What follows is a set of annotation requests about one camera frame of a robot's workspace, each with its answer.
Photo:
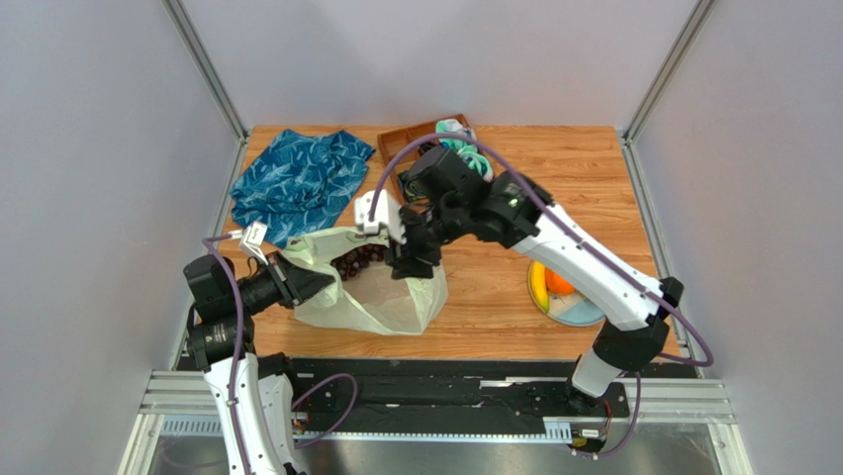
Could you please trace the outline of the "translucent white plastic bag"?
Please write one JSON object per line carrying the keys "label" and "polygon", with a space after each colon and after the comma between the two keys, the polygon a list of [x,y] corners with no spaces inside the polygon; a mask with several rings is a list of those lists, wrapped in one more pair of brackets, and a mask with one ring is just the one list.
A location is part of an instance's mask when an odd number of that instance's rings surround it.
{"label": "translucent white plastic bag", "polygon": [[383,261],[344,278],[337,269],[347,254],[388,246],[388,238],[366,237],[354,228],[331,228],[288,241],[282,251],[293,263],[330,275],[336,282],[297,307],[295,318],[307,325],[381,335],[420,335],[446,303],[449,291],[444,267],[433,269],[431,279],[391,278]]}

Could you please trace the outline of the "fake yellow banana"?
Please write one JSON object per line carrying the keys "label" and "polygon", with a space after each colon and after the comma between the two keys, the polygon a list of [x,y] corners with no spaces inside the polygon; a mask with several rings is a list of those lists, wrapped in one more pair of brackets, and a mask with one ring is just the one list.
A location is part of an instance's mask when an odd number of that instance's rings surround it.
{"label": "fake yellow banana", "polygon": [[546,285],[546,268],[540,262],[533,261],[528,271],[528,289],[533,302],[544,313],[549,311],[549,292]]}

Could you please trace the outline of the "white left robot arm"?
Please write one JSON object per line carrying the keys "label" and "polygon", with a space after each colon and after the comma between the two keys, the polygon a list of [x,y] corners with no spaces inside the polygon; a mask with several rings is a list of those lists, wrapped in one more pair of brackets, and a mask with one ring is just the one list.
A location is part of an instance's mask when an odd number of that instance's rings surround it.
{"label": "white left robot arm", "polygon": [[254,349],[253,316],[273,305],[293,309],[332,285],[334,277],[270,253],[253,275],[234,279],[226,258],[204,255],[183,270],[200,322],[187,348],[214,398],[232,474],[302,474],[292,434],[291,361]]}

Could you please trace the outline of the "fake orange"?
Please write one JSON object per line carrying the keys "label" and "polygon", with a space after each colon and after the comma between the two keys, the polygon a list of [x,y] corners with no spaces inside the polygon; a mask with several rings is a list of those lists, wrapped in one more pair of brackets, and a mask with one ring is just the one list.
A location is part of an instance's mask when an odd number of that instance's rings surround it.
{"label": "fake orange", "polygon": [[568,296],[576,292],[576,288],[560,275],[546,268],[544,272],[545,286],[549,293],[557,296]]}

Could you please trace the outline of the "fake dark grape bunch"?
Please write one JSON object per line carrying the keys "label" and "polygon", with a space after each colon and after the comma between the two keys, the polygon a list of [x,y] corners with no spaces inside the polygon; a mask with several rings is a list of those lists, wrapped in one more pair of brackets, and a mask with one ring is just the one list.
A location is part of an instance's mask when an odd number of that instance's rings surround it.
{"label": "fake dark grape bunch", "polygon": [[383,244],[364,244],[334,258],[330,265],[338,272],[341,281],[356,278],[375,262],[383,262],[388,247]]}

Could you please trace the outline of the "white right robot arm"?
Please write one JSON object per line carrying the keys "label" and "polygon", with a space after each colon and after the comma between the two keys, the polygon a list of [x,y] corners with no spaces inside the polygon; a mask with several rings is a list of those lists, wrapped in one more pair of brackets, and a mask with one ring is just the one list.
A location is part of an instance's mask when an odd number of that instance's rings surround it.
{"label": "white right robot arm", "polygon": [[355,222],[367,235],[387,232],[396,279],[429,278],[442,248],[465,236],[495,242],[560,275],[595,304],[604,323],[569,378],[571,398],[595,400],[622,373],[661,355],[684,291],[672,277],[639,272],[583,231],[552,196],[507,169],[484,179],[457,154],[436,146],[409,171],[424,208],[414,211],[376,188],[358,199]]}

